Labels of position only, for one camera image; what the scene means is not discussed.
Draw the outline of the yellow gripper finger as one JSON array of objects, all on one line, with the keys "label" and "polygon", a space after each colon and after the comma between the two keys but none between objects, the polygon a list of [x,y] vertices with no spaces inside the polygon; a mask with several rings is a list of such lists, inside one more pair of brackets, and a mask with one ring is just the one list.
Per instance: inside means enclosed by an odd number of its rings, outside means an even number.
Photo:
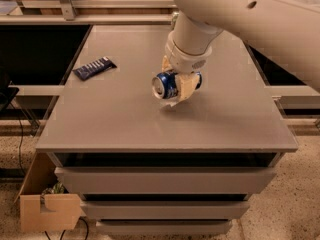
[{"label": "yellow gripper finger", "polygon": [[166,72],[166,71],[170,71],[172,69],[173,69],[173,67],[170,64],[168,57],[166,55],[164,55],[163,59],[162,59],[162,68],[161,68],[161,70],[163,72]]},{"label": "yellow gripper finger", "polygon": [[189,99],[200,81],[200,76],[197,73],[182,74],[175,76],[175,83],[178,90],[177,101],[182,102]]}]

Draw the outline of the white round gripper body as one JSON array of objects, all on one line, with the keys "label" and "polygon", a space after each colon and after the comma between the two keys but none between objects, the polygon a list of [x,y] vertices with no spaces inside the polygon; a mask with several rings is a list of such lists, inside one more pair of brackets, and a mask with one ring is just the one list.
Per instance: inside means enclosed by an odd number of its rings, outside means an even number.
[{"label": "white round gripper body", "polygon": [[174,42],[174,33],[171,31],[165,45],[165,55],[172,66],[172,69],[179,73],[189,74],[200,71],[212,53],[212,48],[208,47],[203,54],[190,55],[182,51]]}]

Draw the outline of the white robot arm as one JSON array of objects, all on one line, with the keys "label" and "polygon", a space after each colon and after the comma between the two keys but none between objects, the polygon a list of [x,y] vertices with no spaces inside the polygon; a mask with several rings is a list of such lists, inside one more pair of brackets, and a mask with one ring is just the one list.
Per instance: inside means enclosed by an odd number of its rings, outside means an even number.
[{"label": "white robot arm", "polygon": [[320,10],[292,0],[174,0],[179,16],[165,46],[163,69],[174,70],[178,95],[193,94],[195,72],[211,54],[211,42],[227,31],[302,82],[320,89]]}]

